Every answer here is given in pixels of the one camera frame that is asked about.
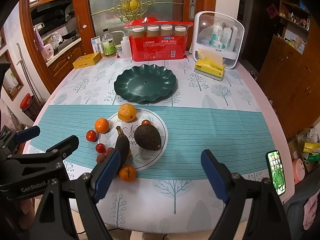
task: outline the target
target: dark green scalloped plate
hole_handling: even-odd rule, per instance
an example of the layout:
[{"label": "dark green scalloped plate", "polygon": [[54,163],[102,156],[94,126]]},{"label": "dark green scalloped plate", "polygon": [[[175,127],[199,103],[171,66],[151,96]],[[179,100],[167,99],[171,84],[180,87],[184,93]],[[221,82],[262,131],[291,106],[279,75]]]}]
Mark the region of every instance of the dark green scalloped plate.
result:
[{"label": "dark green scalloped plate", "polygon": [[171,70],[155,64],[134,66],[125,70],[114,83],[115,92],[130,102],[155,101],[174,89],[176,76]]}]

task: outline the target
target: phone screen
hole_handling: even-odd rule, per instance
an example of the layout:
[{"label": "phone screen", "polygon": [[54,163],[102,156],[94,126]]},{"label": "phone screen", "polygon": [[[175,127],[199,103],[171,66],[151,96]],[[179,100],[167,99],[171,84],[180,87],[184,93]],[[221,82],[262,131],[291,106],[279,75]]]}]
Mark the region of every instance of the phone screen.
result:
[{"label": "phone screen", "polygon": [[266,155],[270,179],[276,192],[280,196],[285,192],[284,172],[281,162],[280,153],[278,151],[268,152]]}]

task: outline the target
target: table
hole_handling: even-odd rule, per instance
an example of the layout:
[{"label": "table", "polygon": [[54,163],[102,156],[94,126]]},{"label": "table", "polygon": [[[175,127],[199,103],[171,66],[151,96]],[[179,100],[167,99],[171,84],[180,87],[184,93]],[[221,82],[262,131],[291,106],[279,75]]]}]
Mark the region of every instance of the table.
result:
[{"label": "table", "polygon": [[[153,62],[102,59],[95,66],[73,70],[39,114],[35,124],[41,134],[27,143],[24,153],[43,152],[75,134],[79,149],[64,161],[69,177],[76,179],[90,172],[97,153],[95,144],[85,140],[85,133],[93,129],[97,118],[111,117],[125,103],[114,93],[116,77],[142,64],[164,65],[177,77],[177,87],[168,97],[154,103],[134,103],[166,125],[167,145],[161,156],[138,171],[134,182],[113,180],[106,197],[97,204],[105,223],[151,233],[213,229],[224,204],[216,198],[201,168],[200,154],[205,148],[231,172],[258,181],[269,177],[266,152],[279,150],[286,179],[286,192],[280,198],[285,202],[293,195],[289,149],[259,86],[240,63],[226,70],[221,82],[198,75],[193,72],[191,55],[183,60]],[[76,201],[70,203],[77,211]],[[250,207],[247,200],[241,221],[248,219]]]}]

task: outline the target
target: metal can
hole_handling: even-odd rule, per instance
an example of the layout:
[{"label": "metal can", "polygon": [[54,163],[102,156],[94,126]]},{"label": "metal can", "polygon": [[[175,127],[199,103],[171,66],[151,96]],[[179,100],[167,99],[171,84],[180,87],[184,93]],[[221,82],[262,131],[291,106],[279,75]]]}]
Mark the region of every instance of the metal can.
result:
[{"label": "metal can", "polygon": [[116,54],[117,54],[117,58],[120,58],[122,55],[122,48],[121,45],[116,45]]},{"label": "metal can", "polygon": [[103,49],[102,42],[98,43],[98,50],[99,50],[99,53],[100,53],[101,57],[106,57],[106,54],[104,54],[104,49]]}]

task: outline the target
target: metal pole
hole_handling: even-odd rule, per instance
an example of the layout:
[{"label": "metal pole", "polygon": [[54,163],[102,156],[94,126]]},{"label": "metal pole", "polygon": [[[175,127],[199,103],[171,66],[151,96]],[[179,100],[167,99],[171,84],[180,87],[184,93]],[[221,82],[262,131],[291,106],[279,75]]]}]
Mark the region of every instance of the metal pole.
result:
[{"label": "metal pole", "polygon": [[33,88],[33,85],[30,81],[30,78],[29,78],[29,75],[27,73],[27,68],[26,68],[26,63],[24,62],[24,59],[23,59],[23,56],[22,56],[22,52],[21,52],[21,48],[20,48],[20,45],[19,43],[17,43],[17,46],[18,46],[18,49],[19,49],[19,53],[20,53],[20,57],[21,57],[21,60],[18,61],[17,65],[19,65],[19,63],[21,63],[21,66],[22,66],[22,70],[23,70],[23,73],[27,79],[27,82],[29,84],[29,87],[33,93],[33,95],[35,96],[35,100],[38,102],[38,104],[40,105],[40,99],[38,97],[38,95],[36,94],[36,91],[35,89]]}]

